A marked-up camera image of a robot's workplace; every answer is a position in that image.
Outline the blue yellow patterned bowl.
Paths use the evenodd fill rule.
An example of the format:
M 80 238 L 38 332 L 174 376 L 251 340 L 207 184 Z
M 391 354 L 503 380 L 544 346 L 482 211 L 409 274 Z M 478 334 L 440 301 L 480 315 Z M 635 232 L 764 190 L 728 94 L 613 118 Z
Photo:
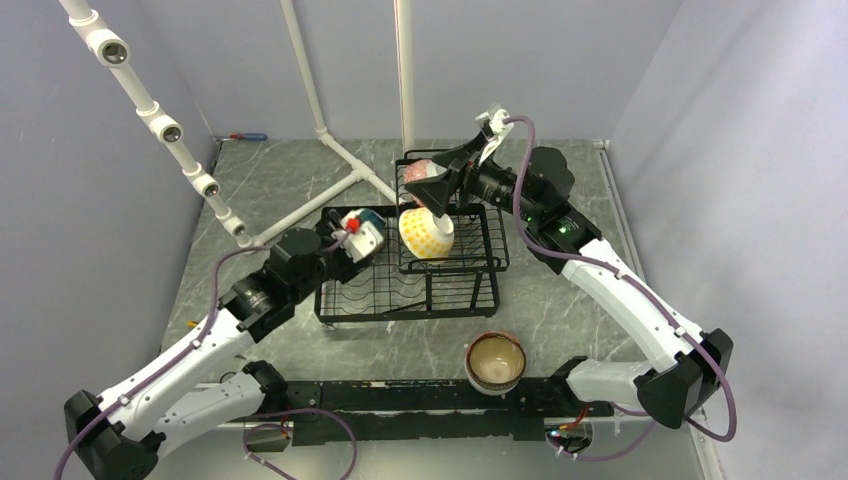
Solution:
M 424 207 L 408 209 L 399 217 L 398 230 L 416 259 L 442 263 L 450 256 L 455 225 L 447 214 L 436 216 Z

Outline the red patterned bowl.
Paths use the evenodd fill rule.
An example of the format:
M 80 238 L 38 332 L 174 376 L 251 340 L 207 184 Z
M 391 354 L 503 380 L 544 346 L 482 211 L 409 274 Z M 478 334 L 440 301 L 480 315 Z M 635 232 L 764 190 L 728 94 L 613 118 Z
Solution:
M 404 171 L 404 188 L 412 201 L 422 205 L 422 202 L 408 191 L 407 185 L 411 182 L 437 176 L 440 173 L 439 169 L 440 167 L 434 164 L 431 159 L 416 160 L 414 163 L 406 167 Z

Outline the teal white bowl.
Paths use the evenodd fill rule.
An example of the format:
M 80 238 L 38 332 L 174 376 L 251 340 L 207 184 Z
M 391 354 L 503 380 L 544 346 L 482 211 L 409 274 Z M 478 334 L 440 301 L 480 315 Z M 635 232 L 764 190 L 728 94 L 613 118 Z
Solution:
M 374 209 L 359 208 L 342 217 L 341 225 L 349 233 L 346 244 L 352 248 L 379 248 L 386 237 L 386 220 Z

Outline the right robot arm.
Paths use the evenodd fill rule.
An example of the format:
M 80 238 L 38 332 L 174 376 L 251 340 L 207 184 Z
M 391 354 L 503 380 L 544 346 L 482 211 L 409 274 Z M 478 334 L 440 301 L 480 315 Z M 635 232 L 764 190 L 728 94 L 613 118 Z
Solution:
M 642 351 L 643 362 L 576 357 L 551 388 L 557 411 L 574 415 L 589 402 L 640 408 L 668 428 L 690 421 L 723 390 L 733 342 L 721 329 L 704 331 L 674 311 L 619 257 L 611 243 L 570 202 L 575 178 L 562 152 L 533 146 L 521 166 L 498 165 L 478 135 L 426 159 L 421 176 L 405 170 L 405 192 L 435 216 L 482 201 L 512 215 L 528 249 L 600 305 Z

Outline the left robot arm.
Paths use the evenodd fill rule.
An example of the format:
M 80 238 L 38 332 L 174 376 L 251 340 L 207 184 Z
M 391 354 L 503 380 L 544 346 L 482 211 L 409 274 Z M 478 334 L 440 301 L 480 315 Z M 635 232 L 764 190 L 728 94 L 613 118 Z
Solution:
M 207 313 L 189 333 L 118 384 L 66 401 L 68 444 L 54 477 L 77 458 L 96 479 L 143 479 L 164 457 L 221 423 L 279 417 L 288 386 L 266 361 L 248 363 L 215 388 L 199 383 L 290 320 L 325 283 L 359 275 L 383 247 L 386 230 L 374 209 L 331 210 L 315 226 L 290 229 L 263 246 L 262 266 L 228 290 L 213 280 Z

